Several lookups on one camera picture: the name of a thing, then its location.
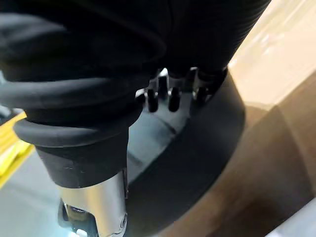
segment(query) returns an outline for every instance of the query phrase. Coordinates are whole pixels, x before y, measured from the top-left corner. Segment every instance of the silver metal shaft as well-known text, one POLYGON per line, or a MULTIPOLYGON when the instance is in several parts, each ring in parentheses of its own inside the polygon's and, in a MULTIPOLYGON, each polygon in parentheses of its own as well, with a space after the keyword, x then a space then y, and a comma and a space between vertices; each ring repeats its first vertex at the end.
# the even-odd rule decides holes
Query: silver metal shaft
POLYGON ((86 188, 58 188, 65 204, 95 217, 99 237, 123 237, 127 224, 123 172, 86 188))

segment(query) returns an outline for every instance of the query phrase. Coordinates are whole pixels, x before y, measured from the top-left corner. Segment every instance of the black plastic base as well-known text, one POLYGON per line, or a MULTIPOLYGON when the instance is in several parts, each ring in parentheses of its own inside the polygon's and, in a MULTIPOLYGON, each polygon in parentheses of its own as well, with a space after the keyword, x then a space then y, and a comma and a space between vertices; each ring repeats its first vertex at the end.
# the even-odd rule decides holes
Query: black plastic base
POLYGON ((222 173, 242 134, 244 106, 230 76, 181 130, 179 127, 188 118, 191 98, 189 94, 183 96, 180 110, 175 114, 177 119, 167 121, 166 114, 170 112, 164 108, 167 105, 161 105, 156 114, 142 114, 130 129, 129 160, 135 159, 137 154, 144 160, 146 149, 162 147, 162 138, 175 139, 162 153, 157 150, 148 153, 148 158, 158 158, 142 173, 128 161, 132 181, 126 201, 126 237, 156 235, 188 211, 222 173), (160 129, 150 130, 144 126, 155 120, 156 125, 160 123, 160 129), (134 130, 143 136, 142 141, 132 142, 134 130), (153 141, 146 136, 155 138, 156 144, 151 144, 153 141))

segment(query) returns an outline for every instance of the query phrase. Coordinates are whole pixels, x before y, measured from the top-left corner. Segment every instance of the machine part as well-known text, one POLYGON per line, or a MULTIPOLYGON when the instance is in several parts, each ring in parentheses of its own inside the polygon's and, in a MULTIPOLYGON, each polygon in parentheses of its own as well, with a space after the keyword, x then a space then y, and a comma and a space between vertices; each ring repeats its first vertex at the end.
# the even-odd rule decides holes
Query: machine part
POLYGON ((180 107, 180 100, 181 100, 181 92, 185 82, 185 76, 176 77, 174 75, 169 75, 167 81, 168 87, 168 108, 171 112, 178 111, 180 107))
POLYGON ((58 207, 58 224, 64 228, 70 228, 71 225, 69 223, 69 218, 66 210, 66 205, 64 204, 63 200, 60 199, 59 207, 58 207))
POLYGON ((178 87, 174 87, 169 91, 168 108, 170 112, 178 111, 180 107, 181 91, 178 87))
POLYGON ((168 95, 168 75, 159 76, 159 87, 158 87, 158 97, 161 99, 166 99, 168 95))
POLYGON ((214 95, 223 83, 227 69, 222 71, 205 73, 201 69, 196 69, 193 83, 193 99, 199 104, 203 104, 214 95))
POLYGON ((99 237, 122 237, 126 230, 127 215, 123 173, 94 186, 69 189, 58 186, 66 204, 69 221, 75 230, 84 230, 88 237, 94 231, 95 219, 99 237))
MULTIPOLYGON (((36 145, 57 185, 89 189, 127 166, 128 128, 140 115, 135 92, 151 78, 145 66, 222 70, 269 2, 155 0, 121 7, 98 0, 4 0, 0 66, 8 82, 0 87, 0 102, 26 111, 16 132, 36 145)), ((238 93, 226 82, 130 184, 133 237, 174 222, 225 167, 244 118, 238 93)))
POLYGON ((192 67, 188 70, 188 73, 186 75, 186 80, 185 80, 184 86, 183 86, 183 92, 189 92, 189 93, 192 92, 193 83, 194 83, 197 69, 198 69, 197 67, 192 67))
POLYGON ((154 92, 157 92, 158 88, 159 88, 159 79, 158 78, 159 78, 159 73, 156 73, 155 77, 149 80, 149 85, 146 89, 147 90, 151 89, 154 92))
MULTIPOLYGON (((171 117, 168 124, 177 130, 169 144, 156 156, 149 166, 129 183, 126 200, 128 227, 124 237, 153 237, 189 211, 209 190, 229 162, 244 126, 244 105, 230 74, 211 100, 203 106, 190 105, 191 93, 183 93, 181 107, 176 114, 168 113, 166 104, 156 114, 144 113, 132 127, 135 133, 129 153, 147 154, 151 147, 163 141, 164 124, 154 123, 157 117, 171 117), (189 118, 189 110, 197 107, 189 118)), ((128 166, 129 174, 133 169, 128 166)))
POLYGON ((148 111, 154 113, 158 110, 158 93, 153 89, 147 90, 148 111))

